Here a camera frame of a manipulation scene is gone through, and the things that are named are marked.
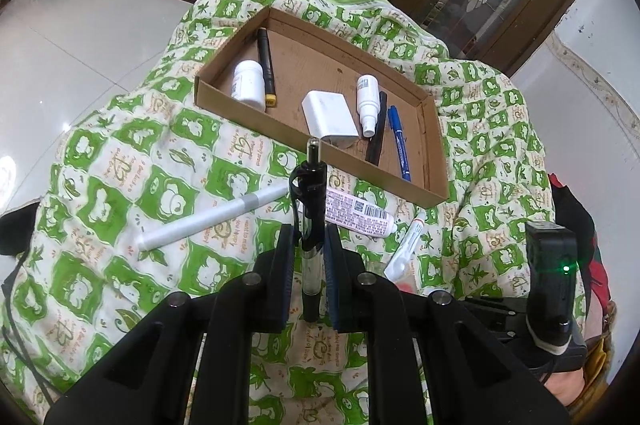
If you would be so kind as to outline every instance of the barcode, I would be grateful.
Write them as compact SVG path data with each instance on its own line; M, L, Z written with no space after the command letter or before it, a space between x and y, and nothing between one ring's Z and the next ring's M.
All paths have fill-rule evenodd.
M379 219L386 219L386 212L383 211L380 207L373 207L371 205L367 205L367 208L364 211L364 215L369 215L370 217L378 217Z

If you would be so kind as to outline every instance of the marker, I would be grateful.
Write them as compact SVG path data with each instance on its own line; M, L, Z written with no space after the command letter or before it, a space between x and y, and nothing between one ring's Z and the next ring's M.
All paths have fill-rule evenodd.
M402 171L402 179L411 181L411 174L409 174L409 159L406 155L406 147L404 146L404 135L402 134L402 124L400 123L400 116L398 115L398 109L395 106L389 108L389 125L396 137L396 147L398 148L398 159L400 160L400 170Z
M271 63L271 49L269 47L269 35L266 28L258 28L258 55L262 66L264 78L264 103L268 108L276 105L276 82L273 77L273 63Z

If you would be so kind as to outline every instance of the toothpaste tube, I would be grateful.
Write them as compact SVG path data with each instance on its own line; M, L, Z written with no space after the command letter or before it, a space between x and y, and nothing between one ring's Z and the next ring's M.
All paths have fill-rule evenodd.
M424 230L424 220L420 217L416 217L409 225L409 230L406 231L404 239L398 246L394 256L389 261L389 264L385 268L385 277L391 282L399 281L405 274L405 270L409 265L411 256L414 253L415 246L420 240L422 231Z
M370 235L387 237L398 230L393 217L362 198L327 187L324 218L336 225Z

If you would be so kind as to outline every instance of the blue pen cap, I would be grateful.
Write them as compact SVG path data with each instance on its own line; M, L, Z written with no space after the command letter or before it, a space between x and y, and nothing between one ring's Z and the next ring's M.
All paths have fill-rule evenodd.
M400 124L400 116L398 115L398 109L395 106L391 106L388 110L389 114L389 125L391 126L392 131L397 131L398 129L402 130L402 125Z

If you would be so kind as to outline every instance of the white pill bottle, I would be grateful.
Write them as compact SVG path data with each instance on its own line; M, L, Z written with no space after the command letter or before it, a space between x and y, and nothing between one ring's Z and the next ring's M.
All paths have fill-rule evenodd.
M234 69L231 98L264 112L264 78L262 66L255 60L243 60Z
M362 135L364 138L371 138L376 134L376 123L380 113L378 79L373 75L363 75L358 79L356 105L360 115Z

